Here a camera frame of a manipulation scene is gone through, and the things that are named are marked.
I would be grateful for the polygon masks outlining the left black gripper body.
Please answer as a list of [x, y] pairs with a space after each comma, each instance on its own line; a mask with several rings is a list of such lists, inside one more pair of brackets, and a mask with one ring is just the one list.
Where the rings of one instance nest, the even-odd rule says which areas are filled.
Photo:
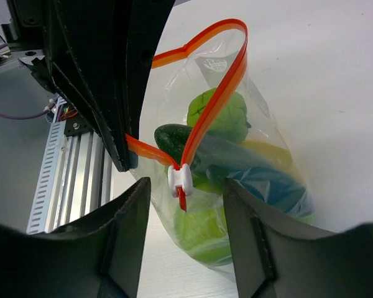
[[44, 1], [6, 2], [10, 21], [6, 24], [6, 42], [11, 53], [32, 77], [50, 93], [55, 92], [43, 53]]

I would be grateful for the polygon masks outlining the light green apple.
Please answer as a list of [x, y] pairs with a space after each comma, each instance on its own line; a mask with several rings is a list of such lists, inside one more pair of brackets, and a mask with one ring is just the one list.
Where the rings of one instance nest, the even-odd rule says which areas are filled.
[[232, 261], [224, 207], [185, 213], [178, 209], [173, 228], [177, 245], [205, 266], [224, 266]]

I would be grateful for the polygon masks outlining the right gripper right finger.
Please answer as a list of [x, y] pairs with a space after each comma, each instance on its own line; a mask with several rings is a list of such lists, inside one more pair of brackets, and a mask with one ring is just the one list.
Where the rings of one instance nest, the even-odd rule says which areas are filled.
[[224, 183], [239, 297], [373, 297], [373, 223], [333, 233]]

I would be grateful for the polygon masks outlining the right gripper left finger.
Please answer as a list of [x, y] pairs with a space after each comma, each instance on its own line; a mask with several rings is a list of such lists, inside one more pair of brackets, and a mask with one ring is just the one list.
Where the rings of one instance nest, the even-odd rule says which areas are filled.
[[135, 297], [151, 183], [50, 233], [0, 225], [0, 297]]

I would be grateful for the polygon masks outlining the clear zip bag orange zipper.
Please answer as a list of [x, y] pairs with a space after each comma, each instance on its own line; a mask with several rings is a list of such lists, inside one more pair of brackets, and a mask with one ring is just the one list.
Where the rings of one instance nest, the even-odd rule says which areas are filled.
[[180, 48], [154, 57], [133, 177], [152, 183], [153, 207], [190, 258], [234, 280], [223, 204], [232, 179], [256, 198], [310, 224], [313, 199], [298, 165], [250, 79], [248, 32], [221, 20]]

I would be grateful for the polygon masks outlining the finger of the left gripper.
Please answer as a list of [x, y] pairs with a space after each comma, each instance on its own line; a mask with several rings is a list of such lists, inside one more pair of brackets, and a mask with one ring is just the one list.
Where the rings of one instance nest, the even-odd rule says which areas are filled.
[[101, 137], [115, 167], [131, 168], [121, 83], [115, 65], [117, 1], [47, 1], [51, 73], [88, 125]]
[[133, 1], [126, 43], [126, 89], [130, 130], [139, 139], [147, 81], [174, 1]]

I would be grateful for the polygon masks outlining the yellow star fruit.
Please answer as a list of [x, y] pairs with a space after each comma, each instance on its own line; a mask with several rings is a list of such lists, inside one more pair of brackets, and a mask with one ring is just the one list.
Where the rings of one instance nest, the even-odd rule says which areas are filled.
[[260, 154], [283, 171], [288, 173], [295, 171], [292, 154], [287, 149], [259, 140], [245, 140], [241, 145], [250, 151]]

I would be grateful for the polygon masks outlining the green cucumber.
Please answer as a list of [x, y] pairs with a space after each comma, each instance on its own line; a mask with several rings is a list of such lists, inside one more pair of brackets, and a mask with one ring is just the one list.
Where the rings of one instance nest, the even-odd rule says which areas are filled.
[[306, 188], [268, 159], [241, 145], [208, 133], [190, 166], [193, 177], [221, 190], [226, 178], [289, 215], [303, 212]]

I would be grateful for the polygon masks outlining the bumpy green fruit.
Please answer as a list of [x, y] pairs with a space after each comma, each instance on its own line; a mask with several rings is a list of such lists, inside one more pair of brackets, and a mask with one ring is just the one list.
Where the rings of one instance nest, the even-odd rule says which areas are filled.
[[[191, 101], [186, 117], [187, 126], [194, 127], [196, 125], [215, 91], [216, 88], [207, 90]], [[250, 128], [245, 100], [241, 94], [233, 92], [226, 105], [211, 124], [208, 132], [230, 142], [242, 143], [246, 139]]]

